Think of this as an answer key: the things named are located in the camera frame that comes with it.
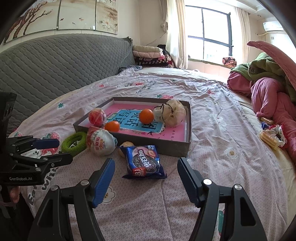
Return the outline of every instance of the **green ring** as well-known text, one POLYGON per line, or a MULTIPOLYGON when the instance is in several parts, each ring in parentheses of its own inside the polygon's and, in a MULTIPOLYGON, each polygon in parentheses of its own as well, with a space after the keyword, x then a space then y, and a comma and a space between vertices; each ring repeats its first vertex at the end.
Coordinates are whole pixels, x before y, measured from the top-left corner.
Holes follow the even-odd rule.
POLYGON ((70 153, 71 156, 76 156, 80 152, 86 149, 86 133, 85 132, 77 132, 72 136, 66 138, 62 143, 62 152, 70 153), (76 142, 80 141, 77 146, 70 148, 70 146, 76 142))

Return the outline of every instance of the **white air conditioner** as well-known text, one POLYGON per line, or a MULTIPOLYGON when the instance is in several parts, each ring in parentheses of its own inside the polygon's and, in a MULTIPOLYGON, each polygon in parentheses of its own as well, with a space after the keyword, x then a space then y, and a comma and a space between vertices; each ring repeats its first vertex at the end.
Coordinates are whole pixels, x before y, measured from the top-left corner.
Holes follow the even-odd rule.
POLYGON ((281 26, 281 24, 279 23, 279 21, 265 22, 265 23, 263 23, 263 27, 266 32, 283 31, 284 30, 283 27, 281 26))

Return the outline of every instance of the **headboard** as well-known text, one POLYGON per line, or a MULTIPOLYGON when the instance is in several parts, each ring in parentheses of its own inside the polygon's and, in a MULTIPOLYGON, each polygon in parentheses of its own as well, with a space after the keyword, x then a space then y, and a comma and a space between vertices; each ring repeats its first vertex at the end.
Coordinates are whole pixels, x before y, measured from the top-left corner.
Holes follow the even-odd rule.
POLYGON ((130 38, 61 34, 0 53, 0 91, 17 94, 7 133, 55 98, 135 65, 130 38))

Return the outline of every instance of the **orange fruit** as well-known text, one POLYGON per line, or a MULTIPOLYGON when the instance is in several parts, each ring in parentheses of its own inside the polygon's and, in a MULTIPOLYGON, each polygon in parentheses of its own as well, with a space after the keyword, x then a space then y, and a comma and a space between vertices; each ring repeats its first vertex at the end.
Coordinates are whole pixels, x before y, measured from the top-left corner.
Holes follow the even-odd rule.
POLYGON ((149 125, 154 120, 153 111, 150 109, 144 109, 139 114, 139 120, 145 125, 149 125))
POLYGON ((106 123, 105 130, 112 131, 112 132, 118 132, 120 130, 120 124, 116 120, 110 121, 110 122, 106 123))

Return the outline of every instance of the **packaged biscuit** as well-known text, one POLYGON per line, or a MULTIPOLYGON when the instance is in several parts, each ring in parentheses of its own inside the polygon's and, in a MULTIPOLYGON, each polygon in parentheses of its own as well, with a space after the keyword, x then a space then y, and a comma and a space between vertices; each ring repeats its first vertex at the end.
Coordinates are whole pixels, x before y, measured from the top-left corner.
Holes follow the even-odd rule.
POLYGON ((159 162, 159 156, 154 145, 120 147, 127 160, 128 174, 123 178, 159 178, 167 175, 159 162))

